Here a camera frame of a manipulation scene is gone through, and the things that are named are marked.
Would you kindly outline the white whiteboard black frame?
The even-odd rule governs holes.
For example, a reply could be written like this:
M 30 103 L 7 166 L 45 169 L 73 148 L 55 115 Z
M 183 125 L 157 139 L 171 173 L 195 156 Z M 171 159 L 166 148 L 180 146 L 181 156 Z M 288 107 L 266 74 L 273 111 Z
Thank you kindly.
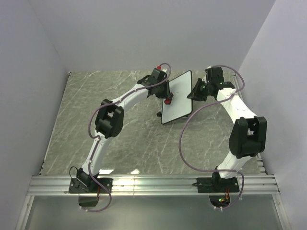
M 169 82 L 170 92 L 173 94 L 172 103 L 164 104 L 162 100 L 161 124 L 165 125 L 180 118 L 188 117 L 192 113 L 192 100 L 187 96 L 192 91 L 192 71 L 188 70 Z

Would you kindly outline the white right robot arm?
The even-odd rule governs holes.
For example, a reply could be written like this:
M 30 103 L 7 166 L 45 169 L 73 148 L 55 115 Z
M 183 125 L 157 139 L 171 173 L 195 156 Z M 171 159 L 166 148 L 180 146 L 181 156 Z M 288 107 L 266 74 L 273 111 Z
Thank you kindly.
M 234 126 L 229 137 L 229 153 L 212 174 L 212 187 L 221 192 L 234 181 L 237 172 L 251 158 L 265 149 L 267 120 L 257 116 L 239 97 L 241 88 L 225 81 L 222 66 L 212 66 L 205 70 L 206 78 L 198 79 L 187 98 L 206 101 L 212 96 L 230 116 Z

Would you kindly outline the aluminium mounting rail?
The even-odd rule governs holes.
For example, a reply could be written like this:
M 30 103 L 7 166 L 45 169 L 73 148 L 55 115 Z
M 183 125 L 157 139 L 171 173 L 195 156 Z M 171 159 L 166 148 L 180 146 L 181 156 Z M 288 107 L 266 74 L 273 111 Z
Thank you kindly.
M 103 175 L 112 178 L 112 196 L 192 196 L 199 195 L 196 182 L 199 175 Z M 71 196 L 69 176 L 33 177 L 28 196 Z M 273 175 L 247 175 L 243 187 L 244 195 L 279 194 Z

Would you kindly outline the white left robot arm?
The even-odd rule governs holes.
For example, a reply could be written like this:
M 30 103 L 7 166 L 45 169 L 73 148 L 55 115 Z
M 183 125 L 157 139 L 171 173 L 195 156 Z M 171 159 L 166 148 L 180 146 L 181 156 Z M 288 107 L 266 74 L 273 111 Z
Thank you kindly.
M 172 99 L 173 94 L 169 89 L 168 77 L 171 73 L 162 69 L 162 63 L 153 69 L 150 75 L 146 75 L 124 95 L 116 99 L 105 99 L 90 118 L 88 134 L 92 138 L 93 145 L 85 163 L 78 169 L 76 179 L 81 189 L 87 193 L 94 192 L 98 185 L 97 177 L 100 171 L 100 163 L 106 154 L 111 141 L 122 131 L 124 114 L 142 100 L 154 95 L 160 99 Z

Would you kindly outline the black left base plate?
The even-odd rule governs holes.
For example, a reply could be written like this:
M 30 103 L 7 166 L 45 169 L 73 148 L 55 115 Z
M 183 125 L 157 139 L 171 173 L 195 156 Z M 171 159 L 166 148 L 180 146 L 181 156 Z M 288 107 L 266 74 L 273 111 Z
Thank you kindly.
M 77 178 L 72 178 L 69 186 L 69 194 L 106 194 L 111 192 L 113 179 L 111 178 L 98 178 L 97 181 L 105 188 L 101 188 L 96 182 L 91 181 L 89 186 L 86 186 Z

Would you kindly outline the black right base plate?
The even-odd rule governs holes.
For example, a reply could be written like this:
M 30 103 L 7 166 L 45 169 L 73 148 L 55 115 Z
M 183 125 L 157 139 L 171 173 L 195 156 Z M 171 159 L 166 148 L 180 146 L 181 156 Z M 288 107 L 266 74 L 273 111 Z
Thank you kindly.
M 226 191 L 237 193 L 240 191 L 238 181 L 235 177 L 229 179 L 199 177 L 192 186 L 197 187 L 198 193 L 224 193 Z

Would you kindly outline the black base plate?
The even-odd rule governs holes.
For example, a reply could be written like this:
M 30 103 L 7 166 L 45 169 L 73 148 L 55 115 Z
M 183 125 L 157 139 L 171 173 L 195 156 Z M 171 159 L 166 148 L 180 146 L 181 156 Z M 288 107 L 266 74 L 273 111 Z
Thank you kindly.
M 96 182 L 91 181 L 89 186 L 86 186 L 77 178 L 72 178 L 69 186 L 69 194 L 106 194 L 111 192 L 113 179 L 111 178 L 98 178 L 97 181 L 105 188 L 101 188 Z
M 199 177 L 192 186 L 197 187 L 198 193 L 224 193 L 226 191 L 237 193 L 240 191 L 238 181 L 235 177 L 229 179 Z

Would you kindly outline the red black whiteboard eraser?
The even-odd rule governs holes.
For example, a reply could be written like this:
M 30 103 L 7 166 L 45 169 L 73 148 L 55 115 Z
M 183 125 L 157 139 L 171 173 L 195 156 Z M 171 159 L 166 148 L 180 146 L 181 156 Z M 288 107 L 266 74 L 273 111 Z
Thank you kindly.
M 164 104 L 165 105 L 170 105 L 172 103 L 172 98 L 173 95 L 168 96 L 165 100 L 164 100 Z

